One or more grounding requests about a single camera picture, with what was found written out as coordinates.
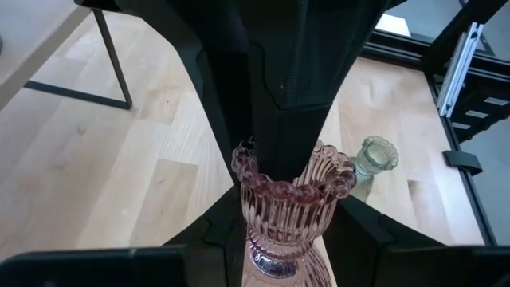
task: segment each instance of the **wooden floor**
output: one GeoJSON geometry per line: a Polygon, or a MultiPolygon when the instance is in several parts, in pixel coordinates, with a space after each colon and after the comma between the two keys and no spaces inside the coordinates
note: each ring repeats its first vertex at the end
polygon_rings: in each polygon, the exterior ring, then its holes
{"type": "MultiPolygon", "coordinates": [[[[130,112],[21,90],[0,112],[0,258],[28,250],[157,246],[232,184],[173,47],[142,20],[107,14],[130,112]]],[[[93,18],[33,78],[121,98],[93,18]]],[[[481,244],[422,73],[358,59],[321,139],[354,155],[367,136],[400,153],[368,203],[447,244],[481,244]]]]}

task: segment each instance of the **glass bottle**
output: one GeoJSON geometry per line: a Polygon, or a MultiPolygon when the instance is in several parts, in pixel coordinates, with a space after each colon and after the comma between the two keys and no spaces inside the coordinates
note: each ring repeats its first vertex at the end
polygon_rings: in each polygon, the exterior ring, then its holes
{"type": "Polygon", "coordinates": [[[355,185],[354,165],[335,147],[317,141],[299,178],[292,183],[275,182],[258,172],[254,144],[241,143],[232,156],[248,225],[249,263],[245,264],[255,266],[272,280],[315,286],[311,280],[329,275],[319,267],[313,269],[314,274],[304,274],[310,272],[311,264],[318,266],[310,262],[317,261],[318,255],[309,251],[332,220],[337,201],[347,197],[355,185]]]}
{"type": "Polygon", "coordinates": [[[351,158],[356,167],[356,186],[351,194],[366,202],[374,184],[374,175],[390,171],[398,164],[397,149],[380,136],[367,137],[356,157],[351,158]]]}

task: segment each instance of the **glass vase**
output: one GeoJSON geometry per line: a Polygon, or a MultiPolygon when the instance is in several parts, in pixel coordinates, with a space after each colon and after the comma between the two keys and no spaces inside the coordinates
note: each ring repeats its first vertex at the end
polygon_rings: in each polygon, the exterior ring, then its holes
{"type": "Polygon", "coordinates": [[[351,160],[357,178],[351,194],[366,202],[374,185],[374,175],[394,169],[398,164],[398,153],[388,140],[380,136],[369,136],[363,141],[358,155],[351,160]]]}
{"type": "Polygon", "coordinates": [[[295,277],[311,264],[305,255],[328,227],[337,201],[355,185],[355,168],[347,155],[317,141],[299,178],[275,182],[258,172],[253,145],[241,143],[232,159],[241,182],[249,261],[273,279],[295,277]]]}

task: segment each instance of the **pink glass vase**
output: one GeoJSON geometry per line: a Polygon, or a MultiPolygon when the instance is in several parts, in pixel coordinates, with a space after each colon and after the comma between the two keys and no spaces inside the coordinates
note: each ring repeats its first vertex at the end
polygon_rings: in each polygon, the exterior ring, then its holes
{"type": "Polygon", "coordinates": [[[337,201],[356,184],[355,168],[347,155],[317,141],[299,178],[275,182],[258,172],[253,145],[241,143],[232,158],[248,225],[247,252],[263,274],[291,277],[313,240],[328,227],[337,201]]]}

